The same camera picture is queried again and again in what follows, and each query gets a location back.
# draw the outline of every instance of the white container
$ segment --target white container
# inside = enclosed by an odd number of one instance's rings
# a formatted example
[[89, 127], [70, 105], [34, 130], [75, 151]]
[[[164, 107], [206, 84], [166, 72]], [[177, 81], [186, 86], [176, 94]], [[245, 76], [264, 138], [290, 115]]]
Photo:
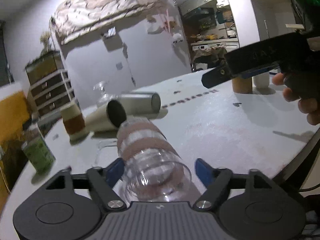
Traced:
[[270, 84], [269, 72], [262, 73], [253, 77], [253, 83], [256, 88], [267, 88]]
[[117, 100], [110, 100], [96, 111], [89, 114], [84, 123], [88, 131], [103, 132], [117, 130], [127, 120], [122, 105]]

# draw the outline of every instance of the finger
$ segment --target finger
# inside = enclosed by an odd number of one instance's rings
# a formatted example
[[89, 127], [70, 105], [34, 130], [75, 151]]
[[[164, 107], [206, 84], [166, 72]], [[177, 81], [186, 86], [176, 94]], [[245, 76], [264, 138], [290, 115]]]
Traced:
[[318, 102], [314, 98], [301, 99], [298, 102], [298, 107], [304, 114], [310, 114], [318, 109]]
[[292, 102], [292, 101], [299, 99], [299, 96], [297, 96], [295, 93], [293, 93], [290, 88], [285, 88], [283, 90], [282, 94], [283, 94], [284, 99], [288, 102]]
[[278, 73], [277, 75], [275, 75], [272, 78], [272, 82], [273, 84], [275, 84], [276, 86], [280, 86], [283, 85], [283, 79], [284, 79], [284, 75], [282, 73]]
[[308, 123], [311, 125], [317, 125], [320, 123], [320, 110], [317, 110], [307, 116]]

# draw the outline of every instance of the white wall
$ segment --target white wall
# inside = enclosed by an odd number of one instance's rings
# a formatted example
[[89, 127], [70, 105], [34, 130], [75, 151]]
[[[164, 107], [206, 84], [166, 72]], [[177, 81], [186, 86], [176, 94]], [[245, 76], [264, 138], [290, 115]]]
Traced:
[[[51, 14], [63, 1], [34, 0], [6, 21], [4, 43], [8, 63], [14, 79], [21, 82], [25, 92], [29, 81], [24, 67], [39, 56], [42, 49], [39, 37], [48, 28]], [[171, 6], [169, 13], [180, 24], [177, 8]], [[131, 17], [116, 23], [119, 36], [107, 44], [99, 37], [108, 27], [62, 46], [65, 68], [81, 108], [96, 103], [99, 93], [93, 91], [93, 86], [97, 82], [109, 81], [107, 91], [110, 93], [134, 89], [129, 66], [137, 88], [191, 72], [187, 43], [174, 50], [168, 33], [148, 35], [144, 18]], [[128, 62], [120, 46], [122, 42], [128, 47]], [[122, 70], [117, 70], [117, 63], [122, 63]]]
[[260, 41], [251, 0], [229, 0], [240, 47]]

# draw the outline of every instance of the cardboard tube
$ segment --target cardboard tube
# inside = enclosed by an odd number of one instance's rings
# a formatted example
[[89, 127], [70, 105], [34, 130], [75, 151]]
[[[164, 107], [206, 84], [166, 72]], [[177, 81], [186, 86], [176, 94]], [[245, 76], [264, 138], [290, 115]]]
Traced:
[[102, 132], [116, 130], [127, 120], [124, 108], [117, 100], [110, 100], [89, 114], [84, 123], [89, 131]]
[[235, 93], [252, 93], [252, 78], [243, 79], [242, 77], [236, 77], [232, 79], [232, 89]]
[[161, 107], [160, 96], [155, 92], [130, 92], [119, 95], [117, 100], [127, 115], [158, 114]]
[[84, 119], [79, 107], [74, 103], [70, 103], [61, 110], [64, 127], [70, 137], [70, 140], [78, 140], [88, 135], [88, 131], [84, 125]]

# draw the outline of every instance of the paper cup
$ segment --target paper cup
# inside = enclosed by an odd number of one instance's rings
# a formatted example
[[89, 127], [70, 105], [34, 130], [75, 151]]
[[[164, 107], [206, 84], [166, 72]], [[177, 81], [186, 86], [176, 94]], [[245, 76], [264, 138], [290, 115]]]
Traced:
[[243, 79], [242, 77], [236, 77], [231, 81], [233, 92], [240, 94], [252, 93], [252, 78]]
[[78, 140], [85, 137], [89, 132], [84, 125], [84, 119], [79, 107], [72, 102], [60, 109], [64, 127], [70, 140]]
[[127, 120], [124, 108], [117, 100], [110, 100], [96, 111], [89, 114], [84, 123], [89, 131], [103, 132], [117, 130]]

